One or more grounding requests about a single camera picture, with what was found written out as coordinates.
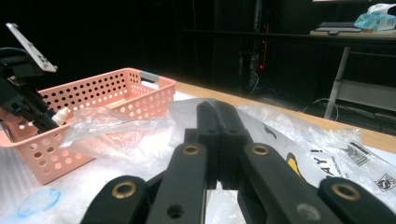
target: pink plastic basket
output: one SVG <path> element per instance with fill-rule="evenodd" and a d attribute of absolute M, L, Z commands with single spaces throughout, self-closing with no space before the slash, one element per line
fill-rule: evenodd
<path fill-rule="evenodd" d="M 142 84 L 142 78 L 156 82 L 158 89 Z M 134 119 L 163 116 L 166 104 L 174 100 L 176 82 L 166 77 L 124 68 L 40 91 L 55 111 L 70 109 L 66 124 L 37 135 L 31 122 L 3 122 L 0 146 L 14 147 L 37 180 L 45 185 L 94 158 L 59 148 L 73 120 L 74 111 L 86 106 L 103 106 L 119 110 Z"/>

